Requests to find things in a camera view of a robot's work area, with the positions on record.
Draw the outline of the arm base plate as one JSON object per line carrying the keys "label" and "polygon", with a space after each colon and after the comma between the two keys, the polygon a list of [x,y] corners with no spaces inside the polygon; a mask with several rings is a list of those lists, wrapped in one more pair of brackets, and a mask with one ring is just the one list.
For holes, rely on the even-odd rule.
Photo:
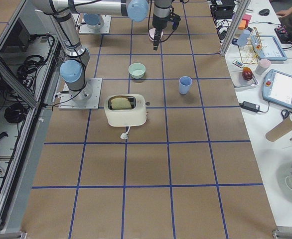
{"label": "arm base plate", "polygon": [[108,34],[110,32],[111,16],[101,14],[83,14],[82,21],[77,23],[79,34]]}
{"label": "arm base plate", "polygon": [[77,94],[71,91],[67,84],[64,84],[63,90],[67,93],[61,95],[61,104],[58,105],[60,110],[97,110],[102,88],[102,78],[87,78],[86,87]]}

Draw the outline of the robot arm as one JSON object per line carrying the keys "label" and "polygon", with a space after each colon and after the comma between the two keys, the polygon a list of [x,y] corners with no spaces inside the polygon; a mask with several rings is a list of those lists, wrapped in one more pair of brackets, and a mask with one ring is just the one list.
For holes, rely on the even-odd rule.
{"label": "robot arm", "polygon": [[180,22],[180,16],[174,13],[170,0],[100,0],[85,5],[80,12],[89,25],[98,25],[101,15],[127,16],[132,21],[141,22],[152,12],[153,16],[149,19],[154,28],[151,36],[154,50],[164,42],[161,34],[167,24],[172,22],[172,31],[176,31]]}
{"label": "robot arm", "polygon": [[68,57],[60,73],[68,86],[70,99],[75,102],[91,98],[93,89],[85,76],[90,56],[81,43],[73,14],[120,15],[142,21],[148,12],[147,0],[34,0],[32,3],[49,16]]}

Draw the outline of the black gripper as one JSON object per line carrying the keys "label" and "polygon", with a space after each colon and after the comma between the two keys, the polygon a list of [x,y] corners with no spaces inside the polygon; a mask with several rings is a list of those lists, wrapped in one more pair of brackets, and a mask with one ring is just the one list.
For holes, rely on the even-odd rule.
{"label": "black gripper", "polygon": [[177,30],[181,18],[171,9],[155,9],[152,18],[152,25],[155,29],[153,37],[153,50],[157,51],[162,37],[162,30],[167,27],[168,22],[172,22],[172,30]]}

